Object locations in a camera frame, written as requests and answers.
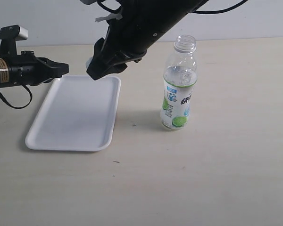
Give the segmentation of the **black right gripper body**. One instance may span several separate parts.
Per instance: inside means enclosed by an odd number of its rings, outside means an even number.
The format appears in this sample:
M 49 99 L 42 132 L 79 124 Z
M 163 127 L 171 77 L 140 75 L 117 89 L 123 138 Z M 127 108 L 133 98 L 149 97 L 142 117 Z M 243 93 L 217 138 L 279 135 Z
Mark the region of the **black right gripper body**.
M 112 63 L 123 61 L 118 54 L 143 54 L 187 14 L 202 6 L 201 0 L 121 0 L 120 20 L 109 21 L 106 46 L 114 51 Z

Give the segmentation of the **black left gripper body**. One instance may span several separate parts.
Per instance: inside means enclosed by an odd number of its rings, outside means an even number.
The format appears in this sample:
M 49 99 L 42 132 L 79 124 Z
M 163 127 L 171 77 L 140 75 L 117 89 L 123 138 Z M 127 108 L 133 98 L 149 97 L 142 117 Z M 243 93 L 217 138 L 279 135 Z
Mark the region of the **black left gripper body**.
M 0 88 L 49 83 L 45 68 L 32 51 L 17 53 L 16 42 L 26 39 L 21 35 L 0 35 Z

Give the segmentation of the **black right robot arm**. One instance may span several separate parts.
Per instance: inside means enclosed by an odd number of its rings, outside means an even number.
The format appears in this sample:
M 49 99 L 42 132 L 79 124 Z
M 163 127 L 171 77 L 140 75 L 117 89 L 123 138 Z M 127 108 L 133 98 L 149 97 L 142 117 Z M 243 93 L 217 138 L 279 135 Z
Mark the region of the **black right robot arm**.
M 98 80 L 139 62 L 147 50 L 204 0 L 120 0 L 121 19 L 108 20 L 105 38 L 94 45 L 87 74 Z

